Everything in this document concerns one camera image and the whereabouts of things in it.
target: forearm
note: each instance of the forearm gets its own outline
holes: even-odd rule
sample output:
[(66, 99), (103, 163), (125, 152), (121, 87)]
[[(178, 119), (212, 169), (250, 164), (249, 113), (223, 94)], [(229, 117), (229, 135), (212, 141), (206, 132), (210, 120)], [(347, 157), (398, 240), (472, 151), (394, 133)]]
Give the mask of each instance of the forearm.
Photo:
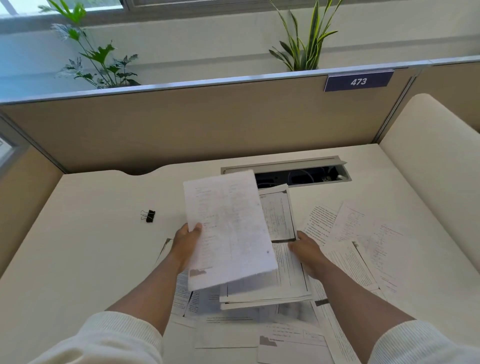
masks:
[(373, 346), (389, 329), (414, 320), (357, 284), (333, 263), (316, 271), (345, 336), (360, 361), (368, 362)]
[(163, 335), (170, 318), (179, 269), (178, 260), (168, 255), (142, 283), (106, 311), (139, 318)]

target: person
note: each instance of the person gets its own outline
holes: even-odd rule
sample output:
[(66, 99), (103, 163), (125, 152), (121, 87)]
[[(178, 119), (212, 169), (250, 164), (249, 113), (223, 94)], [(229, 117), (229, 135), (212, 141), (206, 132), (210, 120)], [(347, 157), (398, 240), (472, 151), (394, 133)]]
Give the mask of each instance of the person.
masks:
[[(187, 224), (175, 234), (167, 257), (131, 292), (87, 319), (79, 332), (32, 364), (157, 364), (177, 275), (188, 264), (202, 233)], [(415, 320), (353, 281), (331, 263), (317, 243), (299, 231), (288, 243), (328, 300), (359, 360), (369, 364), (480, 363), (480, 350), (453, 343), (432, 325)]]

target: person's left hand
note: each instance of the person's left hand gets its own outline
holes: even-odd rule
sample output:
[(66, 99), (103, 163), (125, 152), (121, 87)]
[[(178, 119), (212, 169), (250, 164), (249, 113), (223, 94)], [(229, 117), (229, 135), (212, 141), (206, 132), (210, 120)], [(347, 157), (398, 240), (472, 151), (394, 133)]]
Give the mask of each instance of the person's left hand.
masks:
[(187, 267), (201, 233), (202, 224), (200, 222), (195, 225), (191, 232), (188, 232), (187, 223), (178, 229), (173, 239), (172, 249), (168, 254), (180, 264), (177, 273), (181, 273)]

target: desk surface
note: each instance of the desk surface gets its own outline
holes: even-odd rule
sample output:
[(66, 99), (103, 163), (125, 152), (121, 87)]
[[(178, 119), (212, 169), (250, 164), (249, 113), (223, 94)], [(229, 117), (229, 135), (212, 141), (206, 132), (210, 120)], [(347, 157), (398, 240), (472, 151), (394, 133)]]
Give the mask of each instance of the desk surface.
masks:
[[(152, 270), (166, 238), (185, 222), (183, 181), (221, 167), (339, 155), (351, 182), (294, 187), (300, 225), (315, 204), (344, 199), (408, 227), (414, 239), (396, 304), (450, 338), (480, 346), (480, 275), (378, 145), (64, 175), (0, 279), (0, 357), (27, 363), (74, 335)], [(140, 220), (141, 210), (155, 220)], [(170, 323), (166, 363), (255, 363), (256, 349), (191, 349), (193, 329)]]

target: hand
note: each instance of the hand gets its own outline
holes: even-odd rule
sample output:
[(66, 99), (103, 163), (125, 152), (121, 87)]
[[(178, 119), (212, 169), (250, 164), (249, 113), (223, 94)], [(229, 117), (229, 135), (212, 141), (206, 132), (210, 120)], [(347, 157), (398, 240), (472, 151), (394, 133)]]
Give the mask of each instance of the hand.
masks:
[(201, 233), (202, 224), (199, 222), (191, 232), (188, 232), (188, 224), (184, 224), (175, 234), (172, 249), (168, 255), (180, 265), (177, 274), (187, 267)]
[(288, 243), (290, 251), (297, 256), (311, 277), (321, 280), (325, 270), (333, 263), (322, 253), (315, 240), (302, 231), (297, 234), (299, 239)]

